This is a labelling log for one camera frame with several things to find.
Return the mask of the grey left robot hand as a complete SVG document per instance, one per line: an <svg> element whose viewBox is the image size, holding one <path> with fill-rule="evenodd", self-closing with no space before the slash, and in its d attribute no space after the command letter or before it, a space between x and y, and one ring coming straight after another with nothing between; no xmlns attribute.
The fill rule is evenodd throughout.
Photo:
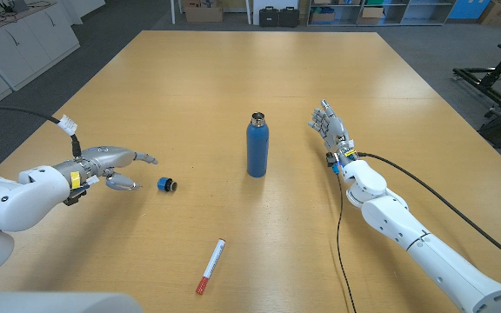
<svg viewBox="0 0 501 313"><path fill-rule="evenodd" d="M98 146L83 150L77 160L69 160L54 165L70 183L72 190L77 190L105 180L106 185L114 190L138 190L141 185L131 178L116 172L134 161L158 164L152 155L115 146Z"/></svg>

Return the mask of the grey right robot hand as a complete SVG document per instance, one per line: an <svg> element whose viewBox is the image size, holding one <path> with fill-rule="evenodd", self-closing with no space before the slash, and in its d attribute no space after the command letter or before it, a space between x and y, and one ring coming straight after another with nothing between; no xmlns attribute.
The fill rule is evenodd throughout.
<svg viewBox="0 0 501 313"><path fill-rule="evenodd" d="M325 148L332 153L346 153L354 149L354 142L335 110L323 99L322 108L315 108L308 125L324 140Z"/></svg>

